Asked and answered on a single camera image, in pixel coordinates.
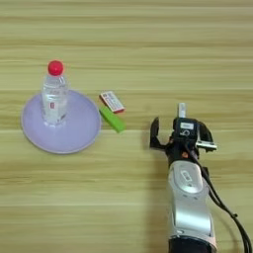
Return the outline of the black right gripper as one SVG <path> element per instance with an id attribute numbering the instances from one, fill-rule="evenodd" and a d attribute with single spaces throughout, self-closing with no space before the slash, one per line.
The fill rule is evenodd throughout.
<path id="1" fill-rule="evenodd" d="M 150 127 L 149 147 L 165 151 L 169 164 L 176 161 L 190 161 L 196 163 L 200 156 L 198 148 L 204 149 L 206 152 L 217 150 L 210 130 L 202 122 L 198 122 L 197 140 L 186 137 L 179 139 L 171 135 L 167 144 L 161 144 L 158 139 L 158 133 L 159 118 L 155 118 Z"/>

